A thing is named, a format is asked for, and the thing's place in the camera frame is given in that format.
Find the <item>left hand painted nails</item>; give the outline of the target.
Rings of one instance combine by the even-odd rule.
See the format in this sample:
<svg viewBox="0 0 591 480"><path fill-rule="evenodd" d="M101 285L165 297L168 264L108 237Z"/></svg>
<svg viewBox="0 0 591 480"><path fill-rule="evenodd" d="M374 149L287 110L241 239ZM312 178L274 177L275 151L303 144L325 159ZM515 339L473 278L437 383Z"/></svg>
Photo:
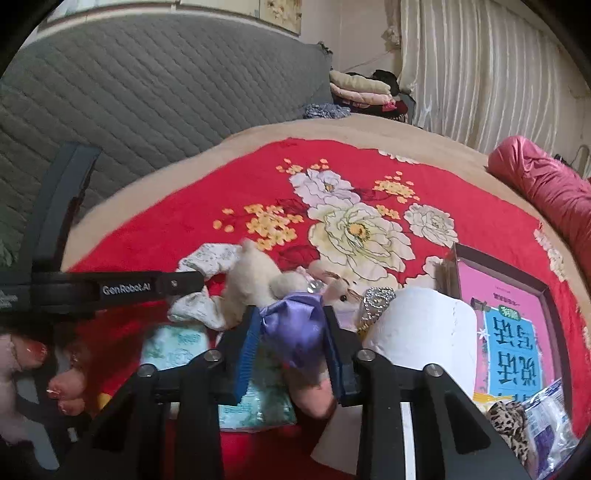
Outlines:
<svg viewBox="0 0 591 480"><path fill-rule="evenodd" d="M80 341L67 345L63 353L68 368L49 379L33 381L33 386L41 386L38 400L48 399L62 415L74 417L86 408L84 394L91 354ZM24 416L17 411L15 378L38 371L49 356L50 349L37 340L16 333L1 334L1 438L9 444L28 440Z"/></svg>

